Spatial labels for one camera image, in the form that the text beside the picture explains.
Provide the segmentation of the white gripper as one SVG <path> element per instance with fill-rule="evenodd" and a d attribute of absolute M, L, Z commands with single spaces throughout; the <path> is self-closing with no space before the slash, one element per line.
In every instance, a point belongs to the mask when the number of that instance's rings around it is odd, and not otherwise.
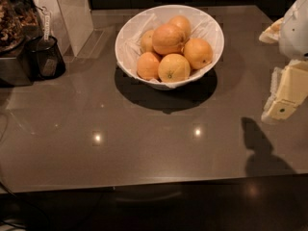
<path fill-rule="evenodd" d="M 283 18 L 262 32 L 259 40 L 278 42 L 280 52 L 291 60 L 271 74 L 270 96 L 261 120 L 274 124 L 288 119 L 308 97 L 308 0 L 296 0 Z"/>

